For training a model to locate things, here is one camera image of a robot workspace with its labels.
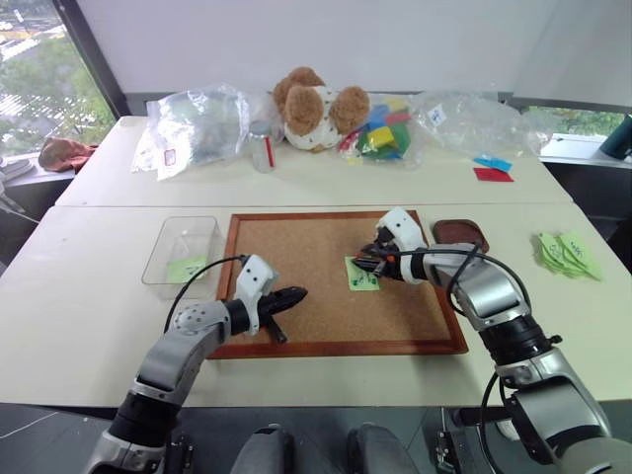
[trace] bear ear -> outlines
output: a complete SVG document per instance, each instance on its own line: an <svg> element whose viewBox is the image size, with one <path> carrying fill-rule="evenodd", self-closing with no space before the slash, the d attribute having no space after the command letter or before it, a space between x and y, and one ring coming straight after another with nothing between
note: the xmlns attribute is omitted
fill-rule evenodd
<svg viewBox="0 0 632 474"><path fill-rule="evenodd" d="M324 109L323 100L313 87L293 86L285 100L285 123L290 131L304 136L318 126Z"/></svg>
<svg viewBox="0 0 632 474"><path fill-rule="evenodd" d="M340 135L347 135L366 121L368 96L358 86L343 89L329 112Z"/></svg>
<svg viewBox="0 0 632 474"><path fill-rule="evenodd" d="M280 114L285 117L285 100L292 86L324 86L323 80L316 75L311 67L297 67L287 74L273 89L273 99Z"/></svg>

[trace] green foliage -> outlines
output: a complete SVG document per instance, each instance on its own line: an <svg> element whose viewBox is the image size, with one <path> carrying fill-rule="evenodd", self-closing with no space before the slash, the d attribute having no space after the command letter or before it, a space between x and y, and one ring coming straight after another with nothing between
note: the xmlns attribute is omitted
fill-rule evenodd
<svg viewBox="0 0 632 474"><path fill-rule="evenodd" d="M0 120L3 154L38 151L45 136L36 123L54 127L56 136L92 144L101 142L115 122L67 38L43 39L5 61L0 70L0 93L21 96L26 105L19 123Z"/></svg>
<svg viewBox="0 0 632 474"><path fill-rule="evenodd" d="M555 131L577 135L610 135L623 121L623 114L610 112L580 111L551 107L530 107L558 121Z"/></svg>

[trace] dark teal object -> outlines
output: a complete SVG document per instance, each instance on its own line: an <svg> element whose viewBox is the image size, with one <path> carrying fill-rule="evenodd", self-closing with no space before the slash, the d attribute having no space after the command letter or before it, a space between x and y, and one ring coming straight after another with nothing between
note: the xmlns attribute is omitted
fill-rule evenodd
<svg viewBox="0 0 632 474"><path fill-rule="evenodd" d="M625 116L618 126L599 147L603 153L617 160L632 155L632 116Z"/></svg>

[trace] white table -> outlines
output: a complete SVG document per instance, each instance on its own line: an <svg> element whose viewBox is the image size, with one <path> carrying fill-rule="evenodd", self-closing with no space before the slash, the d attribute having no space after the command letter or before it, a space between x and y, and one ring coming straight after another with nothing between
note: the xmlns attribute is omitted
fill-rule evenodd
<svg viewBox="0 0 632 474"><path fill-rule="evenodd" d="M513 160L514 183L479 182L472 157L428 146L415 171L349 165L334 151L313 155L284 144L277 169L257 173L245 158L196 168L158 183L130 173L146 118L118 121L57 205L277 206L571 202L535 157Z"/></svg>
<svg viewBox="0 0 632 474"><path fill-rule="evenodd" d="M632 398L632 278L574 204L414 208L429 237L436 220L476 221L490 255L523 278L546 334L565 338L561 348L595 398ZM225 236L231 212L356 209L366 207L52 208L0 278L0 402L120 403L168 309L140 281L165 218L214 215ZM553 275L536 264L535 233L572 229L601 262L604 282ZM187 403L476 405L493 363L469 323L460 324L465 355L206 361Z"/></svg>

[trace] windowsill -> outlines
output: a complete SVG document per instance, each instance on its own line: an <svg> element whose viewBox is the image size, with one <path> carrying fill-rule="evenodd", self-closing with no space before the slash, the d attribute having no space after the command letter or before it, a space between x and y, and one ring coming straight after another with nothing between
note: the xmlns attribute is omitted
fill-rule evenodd
<svg viewBox="0 0 632 474"><path fill-rule="evenodd" d="M630 157L625 160L617 160L599 151L604 140L605 137L602 136L554 133L551 141L542 148L540 161L543 163L632 169Z"/></svg>

